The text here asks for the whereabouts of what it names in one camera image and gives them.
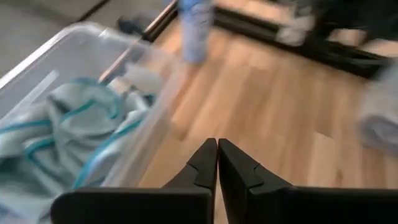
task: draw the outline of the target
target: plastic storage container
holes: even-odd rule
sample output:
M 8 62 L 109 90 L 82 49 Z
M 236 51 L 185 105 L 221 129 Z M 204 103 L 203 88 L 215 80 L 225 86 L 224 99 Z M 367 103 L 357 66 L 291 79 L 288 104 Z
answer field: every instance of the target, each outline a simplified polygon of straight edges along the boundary
M 168 123 L 167 107 L 185 78 L 176 58 L 138 38 L 92 23 L 65 28 L 0 79 L 0 127 L 63 83 L 78 77 L 107 82 L 125 75 L 128 65 L 162 77 L 149 114 L 103 182 L 108 187 L 133 187 L 155 154 Z M 0 208 L 0 224 L 16 221 L 5 213 Z

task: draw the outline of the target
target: light blue towel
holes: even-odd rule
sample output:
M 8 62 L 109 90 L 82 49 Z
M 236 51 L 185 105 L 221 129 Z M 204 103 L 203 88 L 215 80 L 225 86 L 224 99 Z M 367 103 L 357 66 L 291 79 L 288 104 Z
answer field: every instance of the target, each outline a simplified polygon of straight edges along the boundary
M 39 222 L 56 196 L 100 184 L 147 110 L 95 80 L 58 87 L 0 130 L 0 207 Z

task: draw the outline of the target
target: wooden floor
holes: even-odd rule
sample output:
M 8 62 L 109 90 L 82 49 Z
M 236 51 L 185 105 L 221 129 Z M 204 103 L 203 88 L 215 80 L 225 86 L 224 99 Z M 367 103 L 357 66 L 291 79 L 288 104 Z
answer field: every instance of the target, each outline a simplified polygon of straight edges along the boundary
M 156 45 L 180 55 L 180 40 L 175 21 Z M 358 140 L 366 80 L 215 28 L 208 60 L 184 72 L 172 124 L 141 187 L 162 186 L 216 137 L 295 185 L 398 188 L 398 159 Z M 227 223 L 219 187 L 215 220 Z

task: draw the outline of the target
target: clear plastic bin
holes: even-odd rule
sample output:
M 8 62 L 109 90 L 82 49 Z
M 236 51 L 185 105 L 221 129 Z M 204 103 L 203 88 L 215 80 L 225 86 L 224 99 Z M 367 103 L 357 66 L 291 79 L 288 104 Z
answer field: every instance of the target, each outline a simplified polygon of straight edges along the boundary
M 59 85 L 78 77 L 110 80 L 123 75 L 126 64 L 159 74 L 163 81 L 149 114 L 103 182 L 103 186 L 133 187 L 155 154 L 162 127 L 168 123 L 167 108 L 185 79 L 175 57 L 138 38 L 92 23 L 65 28 L 0 79 L 0 127 Z M 9 221 L 0 218 L 1 224 Z

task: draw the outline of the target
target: gray floor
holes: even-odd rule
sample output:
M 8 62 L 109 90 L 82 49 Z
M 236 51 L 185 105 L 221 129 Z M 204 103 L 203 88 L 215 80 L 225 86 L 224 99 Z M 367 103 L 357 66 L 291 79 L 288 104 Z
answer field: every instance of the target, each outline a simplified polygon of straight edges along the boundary
M 0 0 L 0 77 L 100 0 Z M 89 21 L 114 27 L 121 16 L 154 18 L 170 0 L 112 0 Z

